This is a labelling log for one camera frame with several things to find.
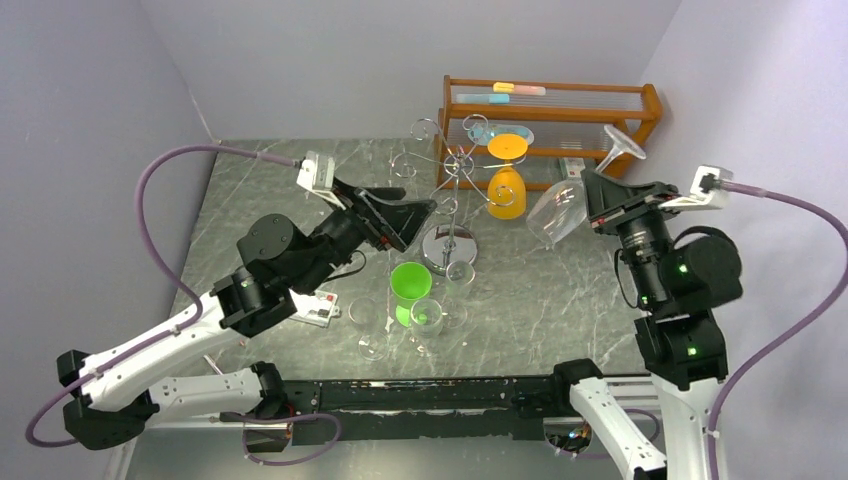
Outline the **orange plastic wine glass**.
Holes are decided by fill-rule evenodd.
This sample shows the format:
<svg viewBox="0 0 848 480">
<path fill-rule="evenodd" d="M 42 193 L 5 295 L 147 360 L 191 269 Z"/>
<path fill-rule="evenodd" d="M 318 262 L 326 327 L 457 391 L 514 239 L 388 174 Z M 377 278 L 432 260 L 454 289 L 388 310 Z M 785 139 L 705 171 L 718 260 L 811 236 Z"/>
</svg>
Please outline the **orange plastic wine glass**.
<svg viewBox="0 0 848 480">
<path fill-rule="evenodd" d="M 488 184 L 488 212 L 499 220 L 517 219 L 526 211 L 527 190 L 516 164 L 525 159 L 528 143 L 517 134 L 502 133 L 489 141 L 487 150 L 503 162 Z"/>
</svg>

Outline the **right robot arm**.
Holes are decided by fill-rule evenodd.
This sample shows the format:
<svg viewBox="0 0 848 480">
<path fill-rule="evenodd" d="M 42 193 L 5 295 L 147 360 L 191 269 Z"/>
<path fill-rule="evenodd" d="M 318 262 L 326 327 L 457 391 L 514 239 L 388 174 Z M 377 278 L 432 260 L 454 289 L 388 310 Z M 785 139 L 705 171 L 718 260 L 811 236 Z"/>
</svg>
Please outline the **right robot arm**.
<svg viewBox="0 0 848 480">
<path fill-rule="evenodd" d="M 728 374 L 724 335 L 713 312 L 741 297 L 742 264 L 735 243 L 714 227 L 671 236 L 666 223 L 688 210 L 719 209 L 731 178 L 701 166 L 688 193 L 662 182 L 628 185 L 603 173 L 582 174 L 592 230 L 615 236 L 616 262 L 637 292 L 636 342 L 659 401 L 668 440 L 657 450 L 611 393 L 589 359 L 558 364 L 549 399 L 561 414 L 580 416 L 624 479 L 705 479 L 705 436 L 714 400 Z"/>
</svg>

